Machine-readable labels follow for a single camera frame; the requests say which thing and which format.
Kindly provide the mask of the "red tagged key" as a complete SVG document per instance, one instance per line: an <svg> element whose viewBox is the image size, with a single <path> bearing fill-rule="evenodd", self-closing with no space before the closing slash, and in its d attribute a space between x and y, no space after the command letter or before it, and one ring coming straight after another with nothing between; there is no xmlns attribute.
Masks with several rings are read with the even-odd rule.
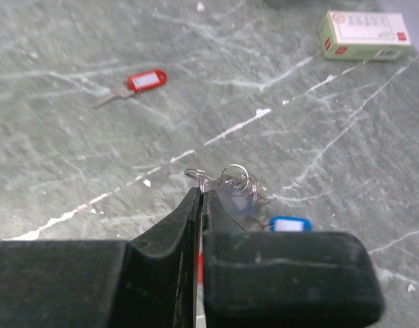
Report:
<svg viewBox="0 0 419 328"><path fill-rule="evenodd" d="M118 98L131 98L134 95L165 85L167 74L163 70L155 69L129 76L117 84L110 91L110 95L98 102L94 108L98 109Z"/></svg>

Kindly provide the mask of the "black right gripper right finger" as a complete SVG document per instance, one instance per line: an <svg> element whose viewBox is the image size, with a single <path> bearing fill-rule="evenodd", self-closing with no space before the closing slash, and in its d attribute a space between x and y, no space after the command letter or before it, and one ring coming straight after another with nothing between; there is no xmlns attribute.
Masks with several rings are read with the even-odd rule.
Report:
<svg viewBox="0 0 419 328"><path fill-rule="evenodd" d="M361 241L344 232L247 232L204 194L208 327L368 327L384 297Z"/></svg>

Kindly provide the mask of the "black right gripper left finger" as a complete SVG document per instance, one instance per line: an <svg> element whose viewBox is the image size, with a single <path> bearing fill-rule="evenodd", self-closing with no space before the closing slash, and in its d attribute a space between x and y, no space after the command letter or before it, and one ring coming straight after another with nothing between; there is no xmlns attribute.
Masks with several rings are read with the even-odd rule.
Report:
<svg viewBox="0 0 419 328"><path fill-rule="evenodd" d="M0 241L0 327L194 327L202 193L137 238Z"/></svg>

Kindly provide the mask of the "blue tagged key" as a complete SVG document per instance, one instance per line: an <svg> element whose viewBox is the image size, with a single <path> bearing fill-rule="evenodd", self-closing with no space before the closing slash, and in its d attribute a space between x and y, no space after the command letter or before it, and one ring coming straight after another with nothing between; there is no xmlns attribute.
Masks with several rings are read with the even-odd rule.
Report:
<svg viewBox="0 0 419 328"><path fill-rule="evenodd" d="M245 230L272 232L310 232L312 224L301 217L274 216L265 218L263 208L271 201L258 191L253 175L222 175L211 183L227 214Z"/></svg>

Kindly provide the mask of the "white cardboard box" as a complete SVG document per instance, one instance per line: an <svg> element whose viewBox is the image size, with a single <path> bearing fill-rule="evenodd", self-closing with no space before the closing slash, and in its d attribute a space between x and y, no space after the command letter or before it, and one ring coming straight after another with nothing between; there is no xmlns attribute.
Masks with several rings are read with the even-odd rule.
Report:
<svg viewBox="0 0 419 328"><path fill-rule="evenodd" d="M412 46L400 13L329 10L318 33L324 57L332 60L395 61Z"/></svg>

